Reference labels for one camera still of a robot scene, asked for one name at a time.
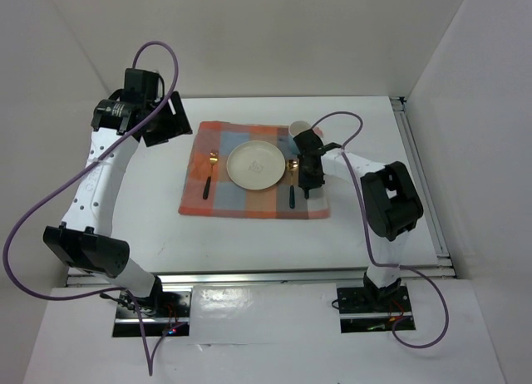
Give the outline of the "gold spoon dark handle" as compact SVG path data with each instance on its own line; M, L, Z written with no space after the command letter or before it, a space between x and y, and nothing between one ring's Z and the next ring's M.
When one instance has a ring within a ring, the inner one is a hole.
M295 208L295 187L294 187L294 176L298 170L298 160L291 159L287 161L286 169L290 177L290 186L289 186L289 208Z

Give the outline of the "gold fork dark handle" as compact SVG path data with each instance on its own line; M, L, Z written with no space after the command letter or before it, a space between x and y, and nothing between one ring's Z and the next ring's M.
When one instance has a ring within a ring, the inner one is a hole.
M210 185L212 180L212 175L214 172L214 167L216 166L217 162L219 160L219 152L217 150L212 150L209 153L209 174L207 176L207 179L204 184L204 190L202 194L203 199L209 198L209 191L210 191Z

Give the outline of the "cream ceramic plate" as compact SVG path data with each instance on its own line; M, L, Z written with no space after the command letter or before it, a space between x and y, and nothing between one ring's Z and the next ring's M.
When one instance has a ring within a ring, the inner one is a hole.
M251 140L231 151L226 170L237 186L245 190L266 190L282 179L285 157L275 145Z

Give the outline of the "light blue mug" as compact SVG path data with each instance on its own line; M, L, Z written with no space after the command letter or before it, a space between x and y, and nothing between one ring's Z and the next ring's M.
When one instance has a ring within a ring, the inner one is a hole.
M288 128L288 146L291 152L295 155L299 153L298 146L295 142L295 137L302 132L309 130L311 125L306 121L295 121Z

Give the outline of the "checked orange blue placemat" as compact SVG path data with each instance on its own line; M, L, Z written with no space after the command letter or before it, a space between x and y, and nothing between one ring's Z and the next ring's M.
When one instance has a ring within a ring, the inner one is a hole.
M231 151L250 140L262 140L275 145L285 160L295 155L288 146L287 126L240 125L225 121L202 121L193 141L178 212L195 215L238 219L326 219L330 207L324 188L305 199L303 191L295 189L295 208L289 208L290 177L283 178L266 190L245 190L228 176L226 162ZM209 153L219 152L214 167L209 198L203 199L204 184L209 174Z

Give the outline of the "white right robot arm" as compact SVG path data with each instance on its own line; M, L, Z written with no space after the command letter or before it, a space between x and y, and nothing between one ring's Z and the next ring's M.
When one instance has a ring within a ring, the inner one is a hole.
M400 161L385 165L341 149L308 151L298 159L298 186L306 197L327 175L354 185L370 259L362 300L372 311L382 310L401 285L406 241L424 214L408 169Z

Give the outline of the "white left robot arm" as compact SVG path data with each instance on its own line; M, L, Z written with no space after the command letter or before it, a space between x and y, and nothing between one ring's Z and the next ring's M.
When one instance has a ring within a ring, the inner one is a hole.
M139 143L164 143L192 130L178 92L165 103L145 106L103 100L94 110L88 164L95 168L80 181L74 200L57 227L46 227L43 241L68 267L94 273L128 289L135 308L147 317L160 313L175 296L130 256L129 244L114 239L112 219L121 182Z

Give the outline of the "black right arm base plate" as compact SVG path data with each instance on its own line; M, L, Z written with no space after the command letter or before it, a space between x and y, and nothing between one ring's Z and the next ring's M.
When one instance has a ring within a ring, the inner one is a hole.
M364 287L337 288L337 306L341 314L407 314L412 311L406 286L400 286L394 294L378 301L371 300Z

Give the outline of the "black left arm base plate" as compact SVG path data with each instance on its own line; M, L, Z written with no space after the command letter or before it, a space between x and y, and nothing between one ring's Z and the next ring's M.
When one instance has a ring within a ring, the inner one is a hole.
M146 303L142 303L138 298L140 313L143 318L151 319L178 319L190 316L191 292L163 292L157 304L153 308L148 308ZM116 318L134 319L137 318L135 305L126 292L121 292L116 306Z

